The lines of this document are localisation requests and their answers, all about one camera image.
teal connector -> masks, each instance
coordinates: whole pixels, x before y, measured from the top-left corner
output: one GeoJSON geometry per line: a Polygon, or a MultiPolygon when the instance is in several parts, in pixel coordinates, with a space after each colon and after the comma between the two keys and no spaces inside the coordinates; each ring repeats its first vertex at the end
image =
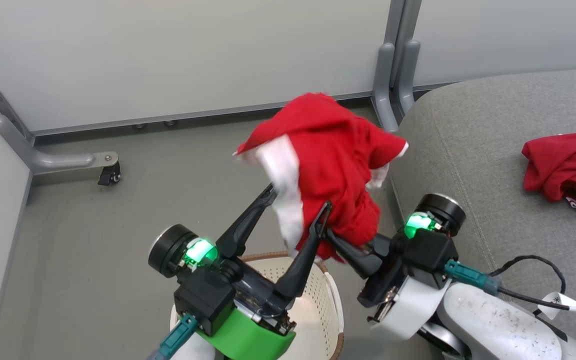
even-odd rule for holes
{"type": "Polygon", "coordinates": [[[482,289],[486,294],[497,296],[499,291],[499,282],[496,278],[486,275],[485,273],[468,267],[461,262],[448,260],[444,271],[448,278],[460,283],[472,285],[482,289]]]}
{"type": "Polygon", "coordinates": [[[148,360],[169,360],[192,337],[197,328],[197,319],[186,314],[159,344],[159,349],[150,355],[148,360]]]}

gray couch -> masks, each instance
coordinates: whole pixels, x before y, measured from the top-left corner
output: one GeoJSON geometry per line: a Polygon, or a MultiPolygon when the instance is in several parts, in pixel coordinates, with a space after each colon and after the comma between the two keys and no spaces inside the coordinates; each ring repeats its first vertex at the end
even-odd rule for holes
{"type": "MultiPolygon", "coordinates": [[[[400,209],[422,194],[455,198],[468,218],[455,238],[460,260],[483,271],[519,255],[540,255],[566,277],[576,299],[576,209],[523,189],[526,141],[576,133],[576,70],[469,80],[430,91],[402,121],[410,148],[393,164],[400,209]]],[[[503,273],[510,290],[542,298],[559,291],[553,270],[524,260],[503,273]]],[[[535,305],[522,303],[529,310],[535,305]]],[[[553,321],[576,339],[576,313],[553,321]]]]}

green led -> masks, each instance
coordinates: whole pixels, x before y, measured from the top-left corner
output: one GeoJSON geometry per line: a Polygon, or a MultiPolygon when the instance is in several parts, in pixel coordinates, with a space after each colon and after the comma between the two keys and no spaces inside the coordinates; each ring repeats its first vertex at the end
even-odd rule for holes
{"type": "Polygon", "coordinates": [[[196,243],[192,244],[190,248],[185,251],[185,255],[183,259],[186,262],[191,262],[198,264],[204,258],[208,258],[210,260],[217,259],[217,248],[213,246],[208,240],[199,239],[196,243]]]}
{"type": "Polygon", "coordinates": [[[408,239],[413,239],[417,229],[432,230],[435,226],[433,219],[420,214],[412,214],[404,226],[404,234],[408,239]]]}

red garment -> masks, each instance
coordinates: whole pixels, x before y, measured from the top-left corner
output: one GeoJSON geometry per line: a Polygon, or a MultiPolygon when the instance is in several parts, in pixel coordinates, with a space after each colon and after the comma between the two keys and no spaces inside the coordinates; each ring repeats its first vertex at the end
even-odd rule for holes
{"type": "Polygon", "coordinates": [[[541,191],[549,201],[566,196],[576,208],[576,134],[528,141],[521,153],[529,160],[524,188],[541,191]]]}
{"type": "MultiPolygon", "coordinates": [[[[333,98],[307,93],[257,126],[236,154],[259,149],[256,157],[279,190],[275,210],[281,234],[289,247],[301,249],[308,227],[328,200],[333,204],[328,225],[336,234],[355,246],[370,241],[377,234],[380,210],[366,186],[375,180],[373,173],[379,173],[374,169],[382,168],[377,177],[384,180],[384,167],[407,146],[401,137],[356,116],[333,98]],[[294,171],[286,170],[293,165],[294,171]],[[290,190],[290,182],[298,191],[290,190]]],[[[317,253],[324,260],[334,254],[327,243],[317,253]]]]}

black caster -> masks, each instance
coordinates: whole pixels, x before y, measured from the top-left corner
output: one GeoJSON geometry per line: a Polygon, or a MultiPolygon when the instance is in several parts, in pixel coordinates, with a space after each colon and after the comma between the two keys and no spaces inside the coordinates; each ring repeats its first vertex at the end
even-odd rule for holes
{"type": "Polygon", "coordinates": [[[104,187],[109,187],[110,185],[117,184],[121,180],[122,175],[119,167],[119,161],[115,162],[114,165],[106,166],[101,170],[101,175],[99,175],[98,185],[104,187]]]}

